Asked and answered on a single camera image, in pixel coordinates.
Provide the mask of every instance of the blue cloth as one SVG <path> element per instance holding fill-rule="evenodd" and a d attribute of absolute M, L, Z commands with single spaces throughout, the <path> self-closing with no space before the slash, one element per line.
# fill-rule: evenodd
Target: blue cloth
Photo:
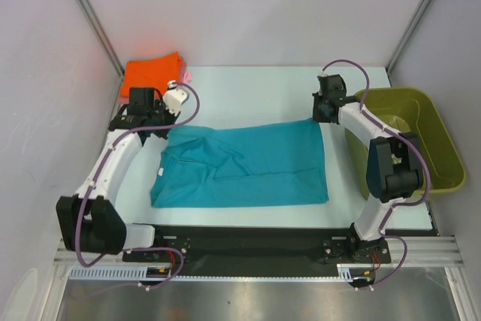
<path fill-rule="evenodd" d="M 183 126 L 169 132 L 154 207 L 260 207 L 328 201 L 317 123 L 243 129 Z"/>

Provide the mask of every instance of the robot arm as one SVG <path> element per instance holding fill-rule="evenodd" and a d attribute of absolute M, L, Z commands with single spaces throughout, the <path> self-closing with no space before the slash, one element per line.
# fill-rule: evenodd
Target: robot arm
<path fill-rule="evenodd" d="M 366 181 L 371 194 L 361 216 L 351 225 L 355 248 L 362 248 L 363 244 L 369 247 L 383 237 L 391 206 L 405 202 L 423 183 L 422 166 L 416 155 L 386 130 L 418 149 L 419 140 L 411 132 L 401 133 L 388 126 L 365 106 L 360 109 L 355 96 L 346 96 L 346 84 L 340 75 L 318 79 L 320 91 L 313 94 L 313 120 L 342 125 L 369 149 Z"/>
<path fill-rule="evenodd" d="M 115 202 L 123 178 L 147 137 L 153 133 L 167 138 L 168 129 L 131 133 L 115 146 L 114 142 L 130 129 L 175 123 L 182 104 L 188 98 L 187 93 L 180 88 L 173 88 L 163 97 L 155 99 L 154 92 L 153 88 L 131 89 L 129 104 L 122 106 L 110 122 L 107 141 L 93 170 L 72 197 L 61 197 L 57 202 L 57 216 L 67 250 L 75 250 L 75 226 L 80 203 L 90 186 L 94 188 L 89 194 L 80 233 L 83 252 L 116 255 L 124 249 L 152 246 L 154 227 L 125 224 L 115 210 Z M 110 156 L 102 164 L 107 152 L 110 152 Z M 94 177 L 99 171 L 100 177 Z"/>

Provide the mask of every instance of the olive green plastic bin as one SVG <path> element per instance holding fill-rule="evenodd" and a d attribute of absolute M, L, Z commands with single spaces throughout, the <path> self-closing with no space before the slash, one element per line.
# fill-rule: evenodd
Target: olive green plastic bin
<path fill-rule="evenodd" d="M 361 98 L 364 91 L 357 92 Z M 459 158 L 451 137 L 427 94 L 414 88 L 371 89 L 366 98 L 366 107 L 391 127 L 402 132 L 415 132 L 421 144 L 421 153 L 431 173 L 429 199 L 437 195 L 455 192 L 466 181 L 466 171 Z M 346 139 L 352 156 L 361 194 L 368 199 L 366 167 L 368 149 L 350 131 Z M 422 189 L 415 194 L 422 195 Z"/>

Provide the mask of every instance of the orange cloth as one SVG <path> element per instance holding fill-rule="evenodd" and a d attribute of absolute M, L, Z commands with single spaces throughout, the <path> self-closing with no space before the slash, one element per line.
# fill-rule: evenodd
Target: orange cloth
<path fill-rule="evenodd" d="M 177 52 L 163 58 L 132 60 L 127 63 L 120 96 L 129 97 L 130 88 L 136 86 L 157 88 L 164 94 L 167 83 L 182 80 L 185 70 L 186 63 Z"/>

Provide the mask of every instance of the metal floor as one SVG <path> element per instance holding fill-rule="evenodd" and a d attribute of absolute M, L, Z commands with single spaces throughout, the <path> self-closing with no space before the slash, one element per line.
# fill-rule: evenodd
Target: metal floor
<path fill-rule="evenodd" d="M 123 287 L 82 300 L 112 284 L 69 280 L 57 321 L 459 319 L 443 268 L 404 268 L 373 292 L 355 292 L 345 283 L 179 281 L 151 292 Z"/>

